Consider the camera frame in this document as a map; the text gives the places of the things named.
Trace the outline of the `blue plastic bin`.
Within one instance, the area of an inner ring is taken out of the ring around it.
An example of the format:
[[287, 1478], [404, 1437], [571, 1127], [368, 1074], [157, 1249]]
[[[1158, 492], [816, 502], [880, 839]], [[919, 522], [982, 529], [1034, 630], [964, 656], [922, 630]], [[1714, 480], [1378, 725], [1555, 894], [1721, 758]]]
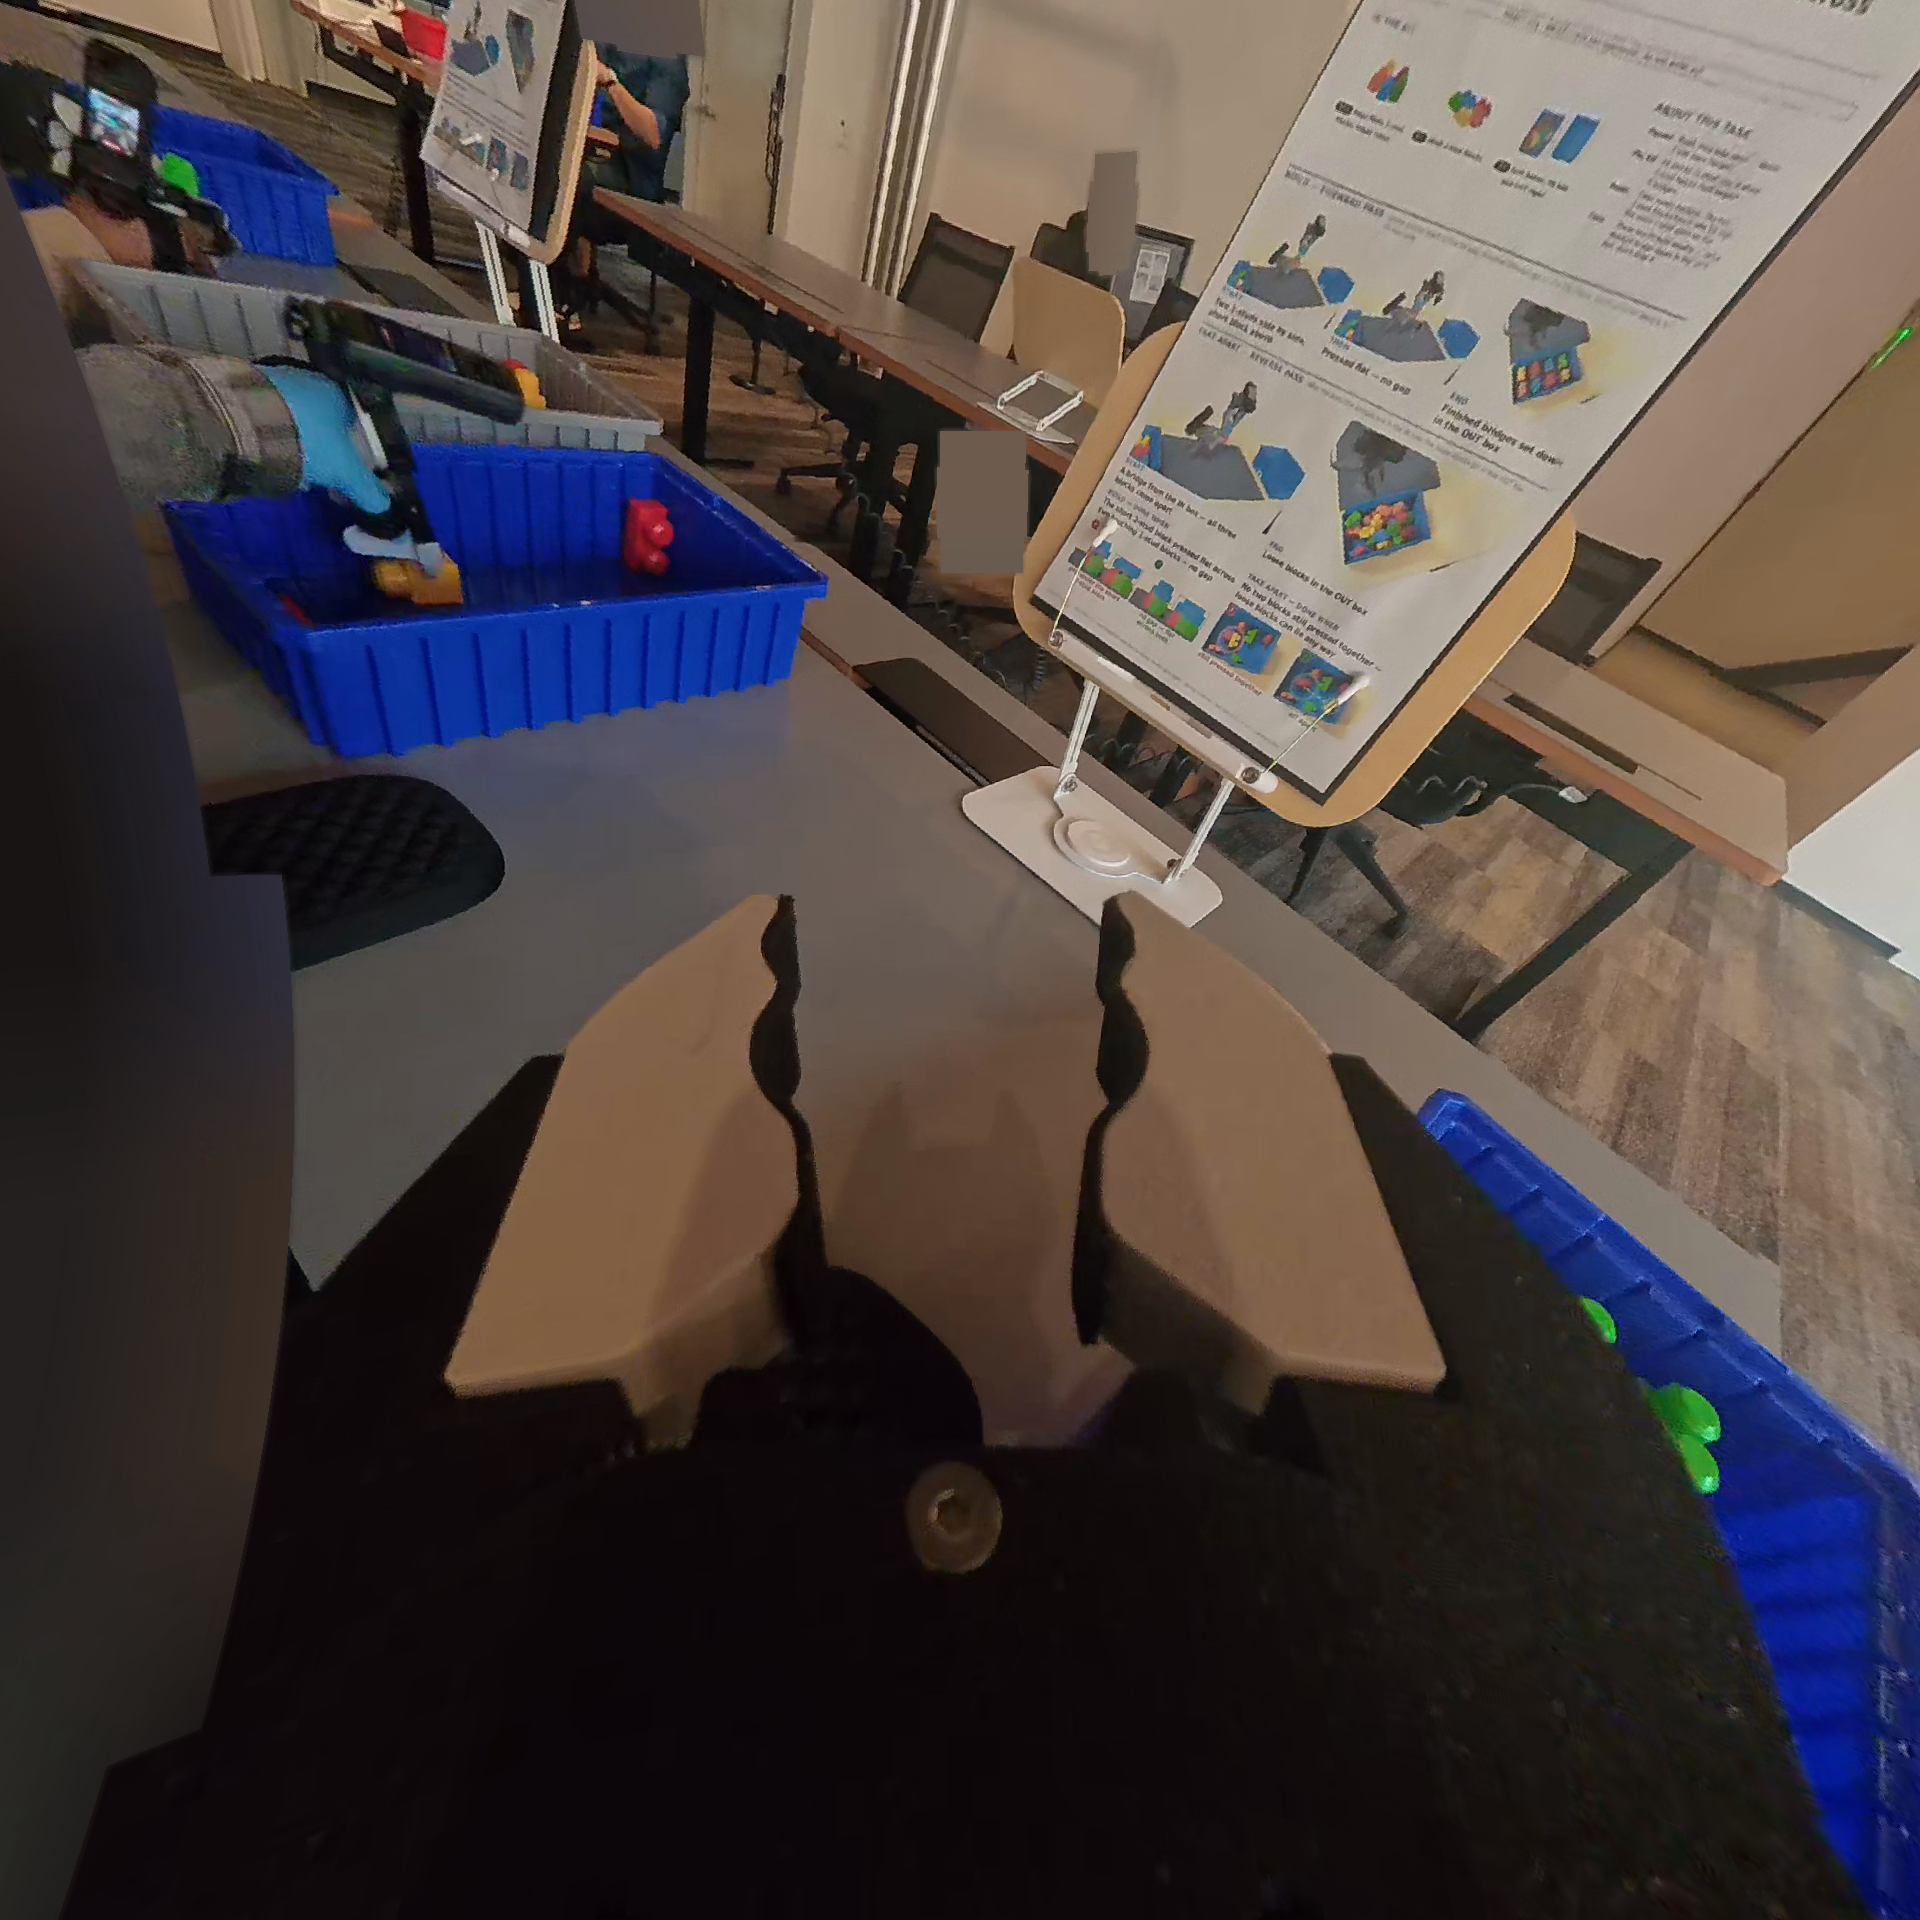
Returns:
[[1821, 1830], [1866, 1915], [1920, 1915], [1920, 1492], [1785, 1361], [1714, 1308], [1644, 1242], [1438, 1090], [1416, 1127], [1600, 1303], [1621, 1361], [1721, 1413], [1708, 1509], [1761, 1628]]
[[338, 198], [313, 164], [247, 120], [157, 104], [163, 178], [227, 214], [245, 255], [332, 266], [328, 203]]
[[[831, 579], [658, 449], [419, 445], [419, 502], [462, 566], [455, 612], [384, 607], [344, 507], [169, 502], [177, 572], [221, 640], [332, 758], [658, 710], [797, 670]], [[624, 572], [624, 502], [675, 513], [661, 582]]]

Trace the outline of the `person's left forearm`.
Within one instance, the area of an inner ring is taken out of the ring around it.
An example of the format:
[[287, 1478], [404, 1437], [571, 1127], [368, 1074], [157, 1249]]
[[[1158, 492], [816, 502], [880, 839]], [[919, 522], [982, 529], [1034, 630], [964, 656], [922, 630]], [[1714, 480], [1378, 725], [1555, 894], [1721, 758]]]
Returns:
[[134, 513], [300, 492], [300, 425], [266, 369], [172, 346], [82, 346], [73, 369]]

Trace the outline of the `black handheld device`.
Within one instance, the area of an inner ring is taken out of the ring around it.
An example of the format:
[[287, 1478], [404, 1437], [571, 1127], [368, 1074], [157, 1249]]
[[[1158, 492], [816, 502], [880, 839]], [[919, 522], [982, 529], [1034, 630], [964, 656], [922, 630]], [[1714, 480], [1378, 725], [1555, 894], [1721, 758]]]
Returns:
[[0, 164], [20, 208], [63, 208], [90, 235], [146, 235], [150, 266], [204, 269], [239, 255], [227, 208], [163, 174], [157, 75], [104, 41], [82, 83], [33, 65], [0, 69]]

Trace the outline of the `black office chair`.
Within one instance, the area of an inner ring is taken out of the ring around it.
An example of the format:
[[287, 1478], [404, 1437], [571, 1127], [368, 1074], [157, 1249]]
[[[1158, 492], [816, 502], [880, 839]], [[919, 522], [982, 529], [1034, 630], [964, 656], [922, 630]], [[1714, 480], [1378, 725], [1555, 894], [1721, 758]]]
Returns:
[[892, 297], [982, 346], [1010, 266], [1010, 242], [976, 235], [944, 214], [929, 214]]
[[1529, 646], [1594, 665], [1621, 612], [1657, 582], [1663, 558], [1637, 558], [1600, 535], [1574, 535], [1574, 558], [1551, 607], [1529, 625]]

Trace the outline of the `person's left hand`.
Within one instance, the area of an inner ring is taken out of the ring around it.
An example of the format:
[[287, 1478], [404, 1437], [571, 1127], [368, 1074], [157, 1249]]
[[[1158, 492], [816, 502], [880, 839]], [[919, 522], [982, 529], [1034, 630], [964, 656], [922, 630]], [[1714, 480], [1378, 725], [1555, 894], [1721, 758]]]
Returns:
[[384, 449], [375, 445], [360, 398], [313, 362], [256, 362], [281, 398], [300, 440], [300, 487], [328, 492], [360, 518], [394, 513]]

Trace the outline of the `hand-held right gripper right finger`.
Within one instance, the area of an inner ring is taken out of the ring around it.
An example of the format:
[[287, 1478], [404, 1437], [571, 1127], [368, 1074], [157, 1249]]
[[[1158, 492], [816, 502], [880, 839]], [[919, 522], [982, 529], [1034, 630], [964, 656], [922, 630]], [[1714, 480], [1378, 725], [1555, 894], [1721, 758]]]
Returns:
[[1444, 1338], [1320, 1032], [1144, 894], [1096, 926], [1072, 1331], [1238, 1413], [1281, 1380], [1438, 1396]]

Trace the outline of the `wooden display board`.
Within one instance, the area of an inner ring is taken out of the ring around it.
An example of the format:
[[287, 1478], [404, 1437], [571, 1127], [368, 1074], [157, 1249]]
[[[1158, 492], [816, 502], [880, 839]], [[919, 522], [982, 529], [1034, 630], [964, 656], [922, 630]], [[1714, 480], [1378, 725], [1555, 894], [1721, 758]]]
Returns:
[[571, 0], [444, 6], [419, 174], [513, 255], [554, 266], [571, 235], [600, 52]]

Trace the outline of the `wooden office desk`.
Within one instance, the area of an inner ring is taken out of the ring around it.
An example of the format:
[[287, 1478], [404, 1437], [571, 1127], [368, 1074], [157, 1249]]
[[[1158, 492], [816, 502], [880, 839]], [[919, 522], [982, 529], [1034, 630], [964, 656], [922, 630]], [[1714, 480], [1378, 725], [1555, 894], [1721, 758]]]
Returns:
[[964, 330], [803, 255], [783, 235], [726, 232], [668, 203], [592, 190], [624, 226], [628, 255], [688, 295], [688, 391], [683, 449], [711, 454], [711, 337], [735, 315], [758, 346], [783, 355], [856, 355], [887, 379], [887, 398], [919, 391], [934, 425], [1010, 425], [999, 398], [1024, 374], [1017, 355]]
[[1533, 813], [1621, 869], [1562, 933], [1454, 1018], [1472, 1045], [1644, 904], [1692, 856], [1761, 889], [1785, 879], [1785, 786], [1768, 764], [1533, 640], [1498, 656], [1457, 721], [1533, 758], [1555, 788]]

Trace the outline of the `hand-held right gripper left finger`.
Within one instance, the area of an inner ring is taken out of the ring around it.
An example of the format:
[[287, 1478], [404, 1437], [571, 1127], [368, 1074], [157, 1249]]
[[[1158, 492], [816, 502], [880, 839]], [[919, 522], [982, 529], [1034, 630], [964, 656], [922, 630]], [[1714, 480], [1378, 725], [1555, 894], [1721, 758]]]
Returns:
[[776, 1255], [817, 1249], [797, 1004], [797, 898], [758, 894], [590, 1015], [444, 1361], [462, 1403], [698, 1413], [790, 1345]]

